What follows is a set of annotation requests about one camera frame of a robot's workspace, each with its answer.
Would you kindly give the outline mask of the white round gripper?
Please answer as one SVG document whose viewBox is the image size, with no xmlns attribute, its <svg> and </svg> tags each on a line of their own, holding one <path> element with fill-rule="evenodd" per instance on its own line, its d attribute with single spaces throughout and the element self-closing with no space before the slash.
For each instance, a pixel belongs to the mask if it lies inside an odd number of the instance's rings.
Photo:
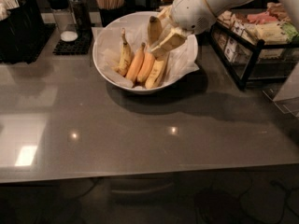
<svg viewBox="0 0 299 224">
<path fill-rule="evenodd" d="M 182 29 L 172 28 L 165 38 L 149 47 L 149 52 L 161 57 L 183 45 L 190 31 L 198 35 L 209 30 L 216 22 L 218 5 L 217 0 L 174 0 L 172 6 L 164 7 L 157 18 L 165 27 L 172 21 L 172 14 L 175 23 Z"/>
</svg>

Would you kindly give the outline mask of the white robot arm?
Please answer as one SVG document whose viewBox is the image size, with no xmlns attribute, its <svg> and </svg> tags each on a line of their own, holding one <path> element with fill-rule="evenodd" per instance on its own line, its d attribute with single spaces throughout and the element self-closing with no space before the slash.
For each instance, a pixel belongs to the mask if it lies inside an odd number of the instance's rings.
<svg viewBox="0 0 299 224">
<path fill-rule="evenodd" d="M 149 47 L 155 57 L 181 46 L 188 35 L 208 31 L 222 12 L 253 0 L 174 0 L 166 15 L 166 31 Z M 299 0 L 278 0 L 299 27 Z"/>
</svg>

